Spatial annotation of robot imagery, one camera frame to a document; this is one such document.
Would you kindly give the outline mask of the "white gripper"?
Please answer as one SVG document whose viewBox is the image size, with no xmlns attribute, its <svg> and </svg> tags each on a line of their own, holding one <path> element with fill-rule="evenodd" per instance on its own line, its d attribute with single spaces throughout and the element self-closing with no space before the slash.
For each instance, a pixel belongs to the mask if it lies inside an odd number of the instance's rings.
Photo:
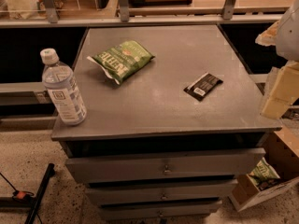
<svg viewBox="0 0 299 224">
<path fill-rule="evenodd" d="M 280 21 L 259 34 L 255 43 L 276 45 L 277 55 L 289 60 L 283 67 L 271 69 L 261 105 L 262 116 L 280 119 L 299 98 L 299 0 L 293 2 Z"/>
</svg>

